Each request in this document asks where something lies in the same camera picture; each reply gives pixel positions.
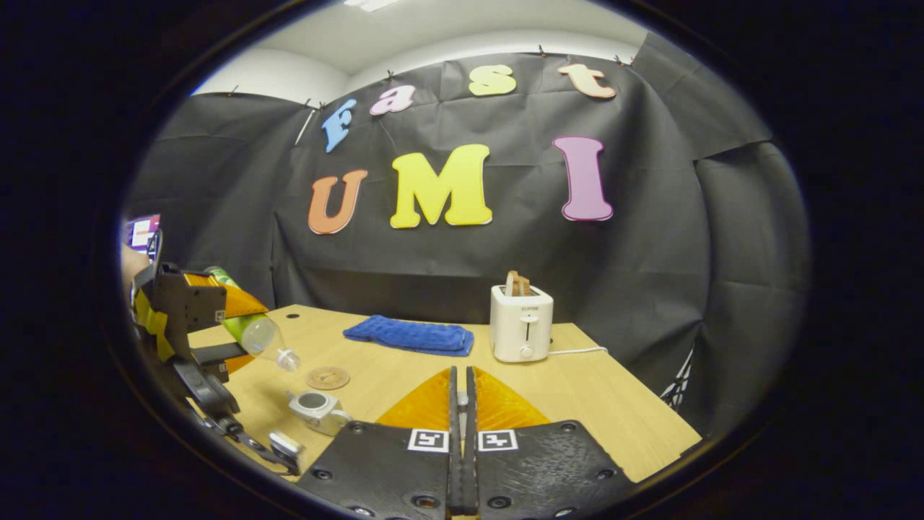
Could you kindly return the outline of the computer monitor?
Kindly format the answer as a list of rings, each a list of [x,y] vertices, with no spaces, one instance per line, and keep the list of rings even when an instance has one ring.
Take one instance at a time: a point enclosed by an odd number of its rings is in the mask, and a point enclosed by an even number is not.
[[[123,227],[123,243],[133,251],[147,251],[149,240],[160,226],[160,214],[148,214],[125,221]]]

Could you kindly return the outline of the white toaster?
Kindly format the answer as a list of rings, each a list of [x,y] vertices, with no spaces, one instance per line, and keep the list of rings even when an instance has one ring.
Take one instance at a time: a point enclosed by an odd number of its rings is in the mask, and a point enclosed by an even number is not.
[[[489,344],[504,363],[532,363],[548,358],[554,300],[538,287],[511,296],[506,287],[491,287]]]

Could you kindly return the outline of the green label water bottle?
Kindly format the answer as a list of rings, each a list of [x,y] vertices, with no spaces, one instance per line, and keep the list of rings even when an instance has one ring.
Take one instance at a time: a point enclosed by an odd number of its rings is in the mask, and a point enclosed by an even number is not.
[[[226,271],[220,266],[209,266],[206,271]],[[247,353],[259,360],[273,362],[278,368],[296,372],[301,359],[286,345],[282,330],[268,312],[263,315],[227,318],[220,321],[232,338]]]

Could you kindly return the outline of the black white lattice panel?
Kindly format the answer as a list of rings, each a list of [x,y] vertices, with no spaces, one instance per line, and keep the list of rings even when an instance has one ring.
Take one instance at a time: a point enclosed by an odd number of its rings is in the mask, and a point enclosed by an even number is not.
[[[689,353],[687,353],[686,360],[684,360],[683,365],[681,365],[679,372],[674,376],[674,380],[667,385],[663,392],[661,392],[660,399],[664,404],[666,404],[674,412],[678,412],[681,404],[684,401],[684,395],[686,395],[687,387],[689,387],[689,379],[692,372],[693,357],[697,349],[696,343],[690,348]]]

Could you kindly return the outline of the blue folded towel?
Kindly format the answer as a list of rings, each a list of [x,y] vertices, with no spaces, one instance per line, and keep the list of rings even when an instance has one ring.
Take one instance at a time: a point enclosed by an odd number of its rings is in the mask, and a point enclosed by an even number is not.
[[[367,317],[343,330],[344,338],[372,342],[407,352],[465,358],[474,345],[471,330],[458,325],[402,321],[381,315]]]

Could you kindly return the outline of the round wooden coaster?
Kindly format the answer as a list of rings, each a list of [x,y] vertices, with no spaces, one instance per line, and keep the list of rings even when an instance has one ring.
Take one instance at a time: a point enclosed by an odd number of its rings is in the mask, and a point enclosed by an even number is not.
[[[346,387],[350,381],[351,376],[346,369],[332,365],[311,368],[306,375],[307,385],[317,391],[335,391]]]

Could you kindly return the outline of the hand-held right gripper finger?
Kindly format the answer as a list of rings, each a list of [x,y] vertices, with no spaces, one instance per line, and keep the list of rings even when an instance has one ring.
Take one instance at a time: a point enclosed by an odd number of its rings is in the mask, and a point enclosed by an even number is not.
[[[636,488],[580,421],[552,422],[473,366],[466,394],[463,484],[478,520],[590,520]]]
[[[451,520],[461,459],[458,370],[410,391],[388,422],[347,422],[297,486],[353,520]]]

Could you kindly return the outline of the white ceramic teacup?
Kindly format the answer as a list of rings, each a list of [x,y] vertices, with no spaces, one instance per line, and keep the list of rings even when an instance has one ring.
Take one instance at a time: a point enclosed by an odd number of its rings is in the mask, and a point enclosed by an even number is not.
[[[336,396],[321,391],[288,395],[288,407],[308,428],[330,437],[336,436],[353,418],[344,411]]]

